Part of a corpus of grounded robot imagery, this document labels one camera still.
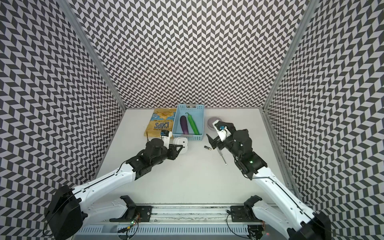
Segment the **white square alarm clock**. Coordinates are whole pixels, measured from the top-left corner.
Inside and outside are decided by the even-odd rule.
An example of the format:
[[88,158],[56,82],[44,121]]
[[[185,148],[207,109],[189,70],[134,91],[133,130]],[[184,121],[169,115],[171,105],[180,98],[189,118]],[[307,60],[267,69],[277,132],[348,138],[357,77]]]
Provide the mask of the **white square alarm clock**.
[[176,145],[176,150],[179,154],[185,154],[188,151],[188,139],[185,137],[174,138],[173,144]]

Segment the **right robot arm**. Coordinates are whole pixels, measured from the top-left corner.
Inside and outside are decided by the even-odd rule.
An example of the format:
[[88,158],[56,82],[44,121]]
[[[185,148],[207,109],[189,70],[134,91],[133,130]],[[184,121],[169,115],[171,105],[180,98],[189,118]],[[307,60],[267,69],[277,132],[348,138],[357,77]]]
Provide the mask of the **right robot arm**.
[[218,136],[209,137],[212,149],[227,149],[243,176],[260,186],[278,206],[274,209],[261,197],[253,196],[245,203],[248,213],[273,227],[288,240],[330,240],[330,218],[316,213],[295,196],[273,173],[268,164],[253,150],[247,129],[237,130],[232,123],[216,120]]

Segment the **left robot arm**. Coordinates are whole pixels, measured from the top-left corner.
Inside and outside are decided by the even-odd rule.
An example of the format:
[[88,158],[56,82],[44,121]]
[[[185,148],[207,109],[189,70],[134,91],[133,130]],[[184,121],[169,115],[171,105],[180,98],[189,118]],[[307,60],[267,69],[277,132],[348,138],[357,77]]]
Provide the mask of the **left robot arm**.
[[67,240],[89,224],[104,220],[126,220],[126,212],[131,206],[129,196],[101,204],[97,200],[138,180],[165,160],[175,160],[184,148],[175,144],[165,146],[162,139],[155,138],[147,141],[145,149],[122,162],[116,170],[73,188],[68,185],[59,187],[45,210],[47,223],[43,235]]

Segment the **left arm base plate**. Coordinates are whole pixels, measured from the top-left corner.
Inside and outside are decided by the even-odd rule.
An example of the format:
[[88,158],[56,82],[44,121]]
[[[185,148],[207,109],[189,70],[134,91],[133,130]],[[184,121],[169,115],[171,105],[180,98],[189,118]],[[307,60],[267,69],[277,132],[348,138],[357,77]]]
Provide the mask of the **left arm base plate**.
[[152,206],[128,207],[119,222],[149,222],[152,215]]

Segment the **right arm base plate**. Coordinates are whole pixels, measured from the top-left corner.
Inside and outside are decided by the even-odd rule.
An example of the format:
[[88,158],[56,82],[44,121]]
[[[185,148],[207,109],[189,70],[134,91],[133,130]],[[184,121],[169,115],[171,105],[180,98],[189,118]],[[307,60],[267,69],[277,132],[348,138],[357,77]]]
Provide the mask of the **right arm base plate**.
[[230,206],[230,216],[234,223],[261,223],[253,210],[247,206]]

